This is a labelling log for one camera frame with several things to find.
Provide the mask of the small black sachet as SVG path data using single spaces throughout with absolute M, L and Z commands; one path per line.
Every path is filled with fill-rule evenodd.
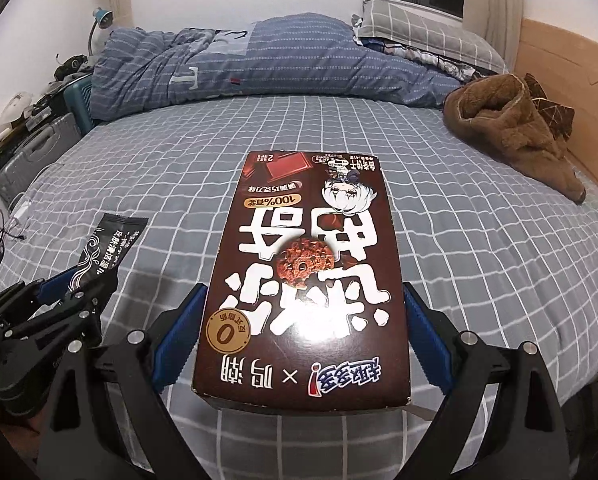
M 107 271 L 115 270 L 147 226 L 143 217 L 103 214 L 83 247 L 68 289 L 73 292 Z

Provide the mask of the brown cookie box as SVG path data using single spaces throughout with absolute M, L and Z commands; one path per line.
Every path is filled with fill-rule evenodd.
M 375 156 L 248 154 L 212 270 L 192 388 L 218 408 L 271 414 L 410 402 L 399 250 Z

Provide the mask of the grey suitcase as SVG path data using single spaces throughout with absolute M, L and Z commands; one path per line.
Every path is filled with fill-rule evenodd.
M 32 136 L 11 155 L 0 157 L 0 199 L 11 206 L 34 179 L 81 140 L 74 114 L 58 117 Z

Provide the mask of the white helmet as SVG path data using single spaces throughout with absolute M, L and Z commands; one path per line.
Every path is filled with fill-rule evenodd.
M 6 104 L 0 115 L 0 132 L 12 128 L 15 122 L 22 119 L 26 109 L 30 107 L 32 94 L 26 91 L 17 92 Z

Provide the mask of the teal suitcase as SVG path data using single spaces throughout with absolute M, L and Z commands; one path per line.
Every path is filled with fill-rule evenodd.
M 94 128 L 90 111 L 91 89 L 92 76 L 86 75 L 70 81 L 63 91 L 66 108 L 74 115 L 81 136 L 85 136 Z

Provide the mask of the brown fleece garment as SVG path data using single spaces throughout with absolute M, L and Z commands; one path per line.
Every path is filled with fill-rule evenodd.
M 567 142 L 557 141 L 535 108 L 524 77 L 484 77 L 445 99 L 444 124 L 459 140 L 579 205 L 586 189 L 568 162 Z

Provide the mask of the dark diamond pattern cushion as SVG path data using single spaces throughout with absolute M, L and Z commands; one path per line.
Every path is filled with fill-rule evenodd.
M 570 106 L 552 101 L 541 84 L 532 74 L 524 75 L 531 100 L 544 122 L 557 141 L 567 142 L 572 135 L 573 119 L 576 112 Z

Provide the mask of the teal desk lamp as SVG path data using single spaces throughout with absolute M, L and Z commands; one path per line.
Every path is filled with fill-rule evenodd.
M 94 65 L 102 54 L 105 44 L 114 24 L 112 10 L 103 9 L 100 6 L 93 13 L 93 24 L 88 37 L 88 61 Z

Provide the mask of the wooden headboard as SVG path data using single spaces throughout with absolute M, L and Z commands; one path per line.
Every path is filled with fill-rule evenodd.
M 574 109 L 568 156 L 598 186 L 598 42 L 554 25 L 521 23 L 515 72 Z

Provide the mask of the grey checked pillow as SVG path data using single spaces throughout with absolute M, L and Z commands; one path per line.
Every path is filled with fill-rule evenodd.
M 508 72 L 498 52 L 474 32 L 384 0 L 365 1 L 352 26 L 361 46 L 436 68 L 463 84 Z

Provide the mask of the blue striped duvet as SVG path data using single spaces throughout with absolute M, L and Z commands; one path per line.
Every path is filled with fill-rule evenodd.
M 459 86 L 433 66 L 357 44 L 351 26 L 304 13 L 235 29 L 117 28 L 92 75 L 93 118 L 223 96 L 318 94 L 439 107 Z

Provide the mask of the beige curtain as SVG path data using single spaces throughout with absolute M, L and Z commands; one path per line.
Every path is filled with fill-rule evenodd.
M 523 0 L 464 0 L 463 27 L 482 37 L 514 68 L 519 48 Z

